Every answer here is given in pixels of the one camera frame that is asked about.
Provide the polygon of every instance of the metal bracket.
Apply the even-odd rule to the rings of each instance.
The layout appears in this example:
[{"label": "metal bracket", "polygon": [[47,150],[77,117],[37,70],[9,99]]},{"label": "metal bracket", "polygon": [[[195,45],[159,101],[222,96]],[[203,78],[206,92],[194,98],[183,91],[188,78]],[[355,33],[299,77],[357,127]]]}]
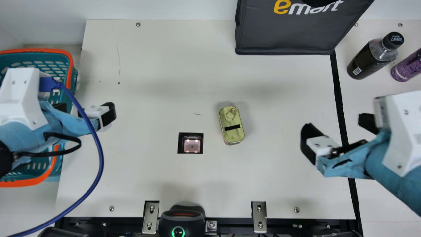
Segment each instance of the metal bracket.
[{"label": "metal bracket", "polygon": [[159,213],[159,202],[145,202],[142,234],[155,234]]},{"label": "metal bracket", "polygon": [[206,221],[205,233],[206,234],[216,234],[218,229],[217,221]]},{"label": "metal bracket", "polygon": [[266,202],[251,202],[254,233],[266,233]]}]

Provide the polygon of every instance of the tin can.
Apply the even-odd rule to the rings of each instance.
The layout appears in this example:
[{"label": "tin can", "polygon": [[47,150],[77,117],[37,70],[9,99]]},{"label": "tin can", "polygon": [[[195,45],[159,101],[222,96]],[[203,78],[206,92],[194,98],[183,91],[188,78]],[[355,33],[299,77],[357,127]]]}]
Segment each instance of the tin can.
[{"label": "tin can", "polygon": [[228,106],[222,108],[219,111],[219,123],[225,144],[239,144],[244,139],[244,129],[242,128],[240,112],[237,107]]}]

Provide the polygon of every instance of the black tape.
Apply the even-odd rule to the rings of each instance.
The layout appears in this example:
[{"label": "black tape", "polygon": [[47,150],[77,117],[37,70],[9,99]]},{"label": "black tape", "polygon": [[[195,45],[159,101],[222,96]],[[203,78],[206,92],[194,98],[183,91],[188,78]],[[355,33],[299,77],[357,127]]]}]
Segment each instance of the black tape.
[{"label": "black tape", "polygon": [[[344,115],[344,108],[343,108],[344,104],[342,101],[341,83],[339,81],[338,62],[336,61],[335,51],[333,51],[333,53],[330,55],[330,66],[332,69],[333,89],[335,91],[336,112],[338,114],[339,131],[341,132],[342,146],[347,146],[349,145],[348,134],[346,132],[345,115]],[[357,185],[355,183],[355,179],[349,178],[348,184],[349,184],[349,191],[351,193],[351,201],[352,201],[352,206],[354,208],[355,219],[357,221],[356,231],[358,231],[358,233],[361,236],[363,236],[361,214],[360,214],[360,204],[358,202]]]},{"label": "black tape", "polygon": [[229,130],[234,130],[234,129],[238,129],[238,128],[241,128],[241,126],[239,124],[234,125],[234,126],[225,127],[224,130],[229,131]]}]

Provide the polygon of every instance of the pull tab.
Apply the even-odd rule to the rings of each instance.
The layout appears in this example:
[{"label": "pull tab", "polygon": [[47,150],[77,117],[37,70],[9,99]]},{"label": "pull tab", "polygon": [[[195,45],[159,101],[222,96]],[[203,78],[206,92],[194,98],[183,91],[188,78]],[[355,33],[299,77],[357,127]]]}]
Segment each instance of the pull tab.
[{"label": "pull tab", "polygon": [[237,109],[236,108],[231,108],[231,110],[229,110],[226,115],[225,115],[225,120],[227,122],[231,122],[235,116],[237,115]]}]

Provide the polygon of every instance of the bottle cap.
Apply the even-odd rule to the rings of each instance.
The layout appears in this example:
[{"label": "bottle cap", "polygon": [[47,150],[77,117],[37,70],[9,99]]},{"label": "bottle cap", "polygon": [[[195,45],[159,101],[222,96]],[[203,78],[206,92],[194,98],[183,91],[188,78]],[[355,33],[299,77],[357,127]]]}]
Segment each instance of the bottle cap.
[{"label": "bottle cap", "polygon": [[403,36],[398,32],[390,32],[383,38],[383,45],[388,49],[397,49],[403,44]]}]

